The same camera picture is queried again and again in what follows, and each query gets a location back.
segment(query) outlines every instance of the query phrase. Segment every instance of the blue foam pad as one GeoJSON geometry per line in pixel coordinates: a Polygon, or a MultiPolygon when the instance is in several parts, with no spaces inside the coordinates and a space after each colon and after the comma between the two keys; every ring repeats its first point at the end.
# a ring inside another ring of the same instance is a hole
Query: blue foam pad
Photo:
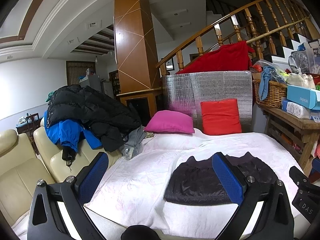
{"type": "Polygon", "coordinates": [[[316,171],[320,172],[320,160],[315,158],[312,161],[312,168],[315,169],[316,171]]]}
{"type": "Polygon", "coordinates": [[[103,175],[109,165],[109,158],[106,153],[101,155],[99,160],[89,171],[81,185],[79,186],[78,200],[81,205],[90,202],[94,192],[96,191],[103,175]]]}
{"type": "Polygon", "coordinates": [[[240,205],[243,201],[243,188],[237,178],[218,154],[212,156],[212,168],[226,190],[232,203],[240,205]]]}

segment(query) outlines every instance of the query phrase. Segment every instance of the reflective insulation panel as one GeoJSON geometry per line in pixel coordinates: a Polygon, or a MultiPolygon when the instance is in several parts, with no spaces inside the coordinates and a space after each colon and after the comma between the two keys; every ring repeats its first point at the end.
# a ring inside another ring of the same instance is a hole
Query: reflective insulation panel
{"type": "Polygon", "coordinates": [[[216,71],[163,76],[165,108],[187,114],[202,130],[200,103],[236,98],[242,132],[249,132],[252,117],[252,79],[249,71],[216,71]]]}

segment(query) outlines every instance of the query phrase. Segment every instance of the blue jacket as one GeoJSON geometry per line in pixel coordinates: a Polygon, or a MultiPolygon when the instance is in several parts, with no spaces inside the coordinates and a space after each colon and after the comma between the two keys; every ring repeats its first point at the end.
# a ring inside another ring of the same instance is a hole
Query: blue jacket
{"type": "MultiPolygon", "coordinates": [[[[47,120],[47,111],[44,112],[44,119],[47,120]]],[[[102,147],[100,140],[90,130],[71,119],[60,121],[49,128],[45,125],[44,128],[47,136],[54,144],[60,143],[62,146],[69,146],[75,152],[78,152],[78,142],[83,136],[92,149],[102,147]]]]}

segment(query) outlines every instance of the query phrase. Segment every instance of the cream leather sofa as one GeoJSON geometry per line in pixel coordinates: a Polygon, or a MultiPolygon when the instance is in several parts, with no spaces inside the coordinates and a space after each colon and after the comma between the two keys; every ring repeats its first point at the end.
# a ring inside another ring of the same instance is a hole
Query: cream leather sofa
{"type": "Polygon", "coordinates": [[[39,179],[54,183],[28,136],[12,129],[0,132],[0,210],[10,226],[30,209],[39,179]]]}
{"type": "Polygon", "coordinates": [[[108,168],[110,168],[116,160],[121,157],[121,153],[118,150],[111,153],[106,152],[103,148],[92,150],[87,140],[84,139],[78,144],[79,152],[76,154],[76,159],[73,161],[70,169],[66,166],[66,162],[62,160],[62,147],[55,145],[50,141],[43,126],[34,131],[33,137],[44,165],[47,167],[49,173],[56,182],[62,182],[70,175],[76,176],[84,166],[89,165],[99,152],[105,152],[108,154],[108,168]]]}

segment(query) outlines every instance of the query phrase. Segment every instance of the bed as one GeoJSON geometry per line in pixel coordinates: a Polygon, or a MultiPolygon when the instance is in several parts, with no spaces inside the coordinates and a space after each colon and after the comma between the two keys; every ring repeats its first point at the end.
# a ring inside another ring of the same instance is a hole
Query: bed
{"type": "MultiPolygon", "coordinates": [[[[289,169],[298,163],[274,139],[260,133],[222,136],[157,134],[145,139],[143,152],[127,161],[123,157],[105,173],[86,207],[123,226],[144,224],[164,234],[192,238],[215,238],[223,229],[237,204],[186,206],[164,200],[164,191],[172,172],[190,156],[204,160],[214,153],[240,157],[249,151],[269,165],[284,182],[290,203],[297,186],[289,169]]],[[[260,213],[258,203],[243,236],[251,233],[260,213]]],[[[292,215],[299,212],[291,206],[292,215]]]]}

